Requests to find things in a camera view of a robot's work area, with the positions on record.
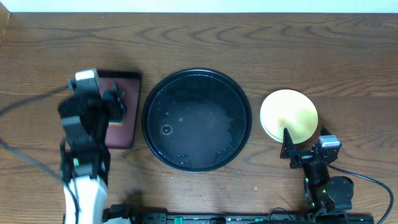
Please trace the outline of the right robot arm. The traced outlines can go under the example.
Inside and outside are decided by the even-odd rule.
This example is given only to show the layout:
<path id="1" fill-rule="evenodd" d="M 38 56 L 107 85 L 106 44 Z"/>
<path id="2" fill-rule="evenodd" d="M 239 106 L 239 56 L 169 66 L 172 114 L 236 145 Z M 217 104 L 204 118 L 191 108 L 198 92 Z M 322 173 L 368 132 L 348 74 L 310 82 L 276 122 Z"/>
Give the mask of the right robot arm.
<path id="1" fill-rule="evenodd" d="M 284 128 L 281 159 L 290 159 L 291 169 L 303 169 L 305 200 L 312 206 L 308 218 L 341 215 L 352 209 L 354 183 L 345 176 L 330 176 L 328 166 L 337 160 L 342 144 L 326 127 L 310 150 L 298 151 Z"/>

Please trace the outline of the yellow plate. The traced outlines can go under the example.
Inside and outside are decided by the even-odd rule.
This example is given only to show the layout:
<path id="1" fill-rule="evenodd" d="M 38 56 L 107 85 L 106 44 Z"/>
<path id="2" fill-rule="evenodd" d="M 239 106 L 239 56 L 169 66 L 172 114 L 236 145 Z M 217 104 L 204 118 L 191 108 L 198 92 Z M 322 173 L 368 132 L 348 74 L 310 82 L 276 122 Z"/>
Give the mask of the yellow plate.
<path id="1" fill-rule="evenodd" d="M 314 134 L 318 126 L 318 113 L 312 101 L 295 90 L 277 90 L 262 102 L 260 122 L 273 140 L 282 142 L 284 129 L 288 129 L 294 144 L 300 144 Z"/>

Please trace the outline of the green yellow sponge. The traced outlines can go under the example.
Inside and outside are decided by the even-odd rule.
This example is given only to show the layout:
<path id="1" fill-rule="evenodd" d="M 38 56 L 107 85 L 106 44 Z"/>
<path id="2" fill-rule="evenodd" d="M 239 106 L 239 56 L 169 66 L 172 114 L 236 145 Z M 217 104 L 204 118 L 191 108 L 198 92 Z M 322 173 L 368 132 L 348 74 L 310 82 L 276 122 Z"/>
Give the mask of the green yellow sponge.
<path id="1" fill-rule="evenodd" d="M 121 90 L 111 90 L 111 119 L 110 123 L 122 123 L 126 115 L 127 106 L 124 101 L 124 92 Z"/>

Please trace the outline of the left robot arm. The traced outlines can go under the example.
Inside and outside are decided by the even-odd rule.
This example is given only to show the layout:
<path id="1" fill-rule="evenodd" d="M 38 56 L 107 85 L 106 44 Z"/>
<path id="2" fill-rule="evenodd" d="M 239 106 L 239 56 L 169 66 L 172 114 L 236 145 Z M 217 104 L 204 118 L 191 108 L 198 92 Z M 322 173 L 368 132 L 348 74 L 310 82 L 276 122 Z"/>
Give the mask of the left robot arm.
<path id="1" fill-rule="evenodd" d="M 108 191 L 110 153 L 105 143 L 109 122 L 126 113 L 116 86 L 101 94 L 96 84 L 70 80 L 73 96 L 58 106 L 66 138 L 60 143 L 60 174 L 65 183 L 65 223 L 102 223 Z"/>

